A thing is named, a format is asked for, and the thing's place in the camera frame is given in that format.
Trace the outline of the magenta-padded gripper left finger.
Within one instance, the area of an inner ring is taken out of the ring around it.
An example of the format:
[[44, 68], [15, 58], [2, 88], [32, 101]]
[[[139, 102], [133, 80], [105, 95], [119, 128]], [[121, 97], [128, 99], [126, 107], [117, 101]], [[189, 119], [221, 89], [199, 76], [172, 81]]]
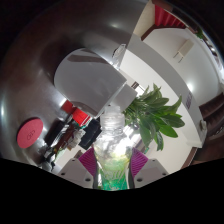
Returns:
[[90, 148], [79, 158], [70, 159], [58, 176], [84, 188], [92, 189], [97, 174], [94, 149]]

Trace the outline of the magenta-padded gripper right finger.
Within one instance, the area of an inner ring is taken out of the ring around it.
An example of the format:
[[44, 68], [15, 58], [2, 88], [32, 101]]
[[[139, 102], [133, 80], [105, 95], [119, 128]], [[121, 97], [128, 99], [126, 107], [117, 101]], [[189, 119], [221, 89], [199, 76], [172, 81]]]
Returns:
[[129, 163], [129, 187], [140, 188], [168, 175], [157, 159], [148, 159], [138, 149], [132, 149]]

